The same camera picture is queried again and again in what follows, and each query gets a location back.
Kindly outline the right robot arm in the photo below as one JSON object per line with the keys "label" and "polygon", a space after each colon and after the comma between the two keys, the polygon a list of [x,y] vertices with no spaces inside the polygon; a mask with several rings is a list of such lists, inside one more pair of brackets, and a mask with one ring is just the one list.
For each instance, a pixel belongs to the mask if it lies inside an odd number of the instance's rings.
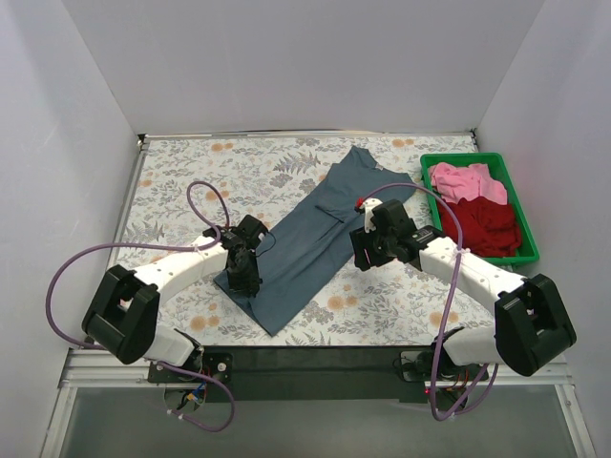
{"label": "right robot arm", "polygon": [[492,325],[447,331],[432,344],[446,370],[470,364],[506,364],[531,376],[573,346],[577,333],[555,283],[538,274],[522,277],[459,250],[428,225],[419,228],[396,199],[359,200],[364,225],[351,231],[354,263],[362,271],[398,260],[448,281],[486,308]]}

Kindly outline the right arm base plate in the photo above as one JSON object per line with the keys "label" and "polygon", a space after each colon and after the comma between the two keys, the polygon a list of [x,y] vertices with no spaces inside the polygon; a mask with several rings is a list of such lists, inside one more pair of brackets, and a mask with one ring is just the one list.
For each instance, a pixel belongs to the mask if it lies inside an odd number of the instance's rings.
{"label": "right arm base plate", "polygon": [[[416,349],[402,351],[391,364],[403,381],[424,382],[432,378],[432,363],[432,349]],[[445,354],[442,354],[440,356],[436,380],[442,382],[469,382],[474,379],[481,368],[481,364],[455,365]]]}

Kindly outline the blue grey t shirt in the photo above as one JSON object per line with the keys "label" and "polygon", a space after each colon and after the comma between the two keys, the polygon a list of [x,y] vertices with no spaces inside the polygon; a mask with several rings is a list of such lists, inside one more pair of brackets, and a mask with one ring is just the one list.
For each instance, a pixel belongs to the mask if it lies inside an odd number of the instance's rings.
{"label": "blue grey t shirt", "polygon": [[363,226],[354,210],[357,199],[374,191],[383,201],[405,202],[411,187],[380,189],[398,182],[412,179],[379,165],[369,150],[351,147],[257,249],[263,283],[256,296],[231,291],[226,272],[215,284],[267,334],[278,334],[352,258],[349,233]]}

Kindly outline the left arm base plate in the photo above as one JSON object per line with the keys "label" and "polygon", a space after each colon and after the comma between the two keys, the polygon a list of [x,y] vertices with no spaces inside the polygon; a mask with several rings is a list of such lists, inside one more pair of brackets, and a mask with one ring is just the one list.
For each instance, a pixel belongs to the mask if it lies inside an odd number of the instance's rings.
{"label": "left arm base plate", "polygon": [[[220,382],[229,382],[232,375],[233,355],[231,353],[199,353],[190,356],[180,367],[182,370],[198,372]],[[150,363],[147,381],[152,384],[192,384],[200,383],[201,378],[187,376],[170,370],[162,365]]]}

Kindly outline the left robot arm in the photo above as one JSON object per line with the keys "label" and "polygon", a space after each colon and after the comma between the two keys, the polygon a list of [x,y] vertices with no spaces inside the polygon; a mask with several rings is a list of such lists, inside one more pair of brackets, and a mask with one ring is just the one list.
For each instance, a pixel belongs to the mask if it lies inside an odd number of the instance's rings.
{"label": "left robot arm", "polygon": [[203,347],[186,333],[158,323],[160,307],[185,288],[218,273],[229,289],[254,297],[260,278],[256,249],[268,230],[248,215],[240,224],[216,226],[190,245],[146,265],[108,269],[82,322],[85,334],[123,364],[139,359],[197,371]]}

